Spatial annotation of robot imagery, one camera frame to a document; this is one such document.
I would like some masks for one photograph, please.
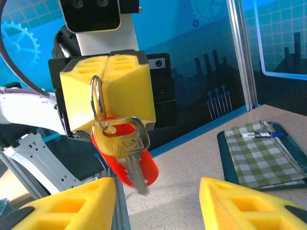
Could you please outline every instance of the key ring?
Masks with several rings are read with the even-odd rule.
[[[95,103],[94,103],[94,83],[96,82],[95,85],[95,89],[96,89],[96,97],[98,99],[98,106],[99,106],[99,111],[100,113],[103,115],[104,114],[104,110],[103,110],[103,106],[102,106],[102,101],[101,101],[101,86],[100,86],[100,79],[97,75],[94,75],[91,79],[91,87],[90,87],[90,96],[91,96],[91,106],[92,106],[92,111],[94,114],[94,118],[96,121],[96,124],[99,126],[99,128],[104,131],[107,130],[108,128],[108,122],[106,122],[106,126],[103,127],[98,119],[98,116],[96,114],[96,108],[95,108]]]

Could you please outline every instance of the checkered napkin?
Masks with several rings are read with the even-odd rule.
[[[274,131],[262,121],[225,131],[240,185],[259,188],[304,183],[307,175],[278,138],[241,137],[241,133]]]

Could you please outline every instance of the blue marker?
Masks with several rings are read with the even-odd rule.
[[[255,132],[255,133],[241,133],[242,138],[283,138],[286,136],[282,132]]]

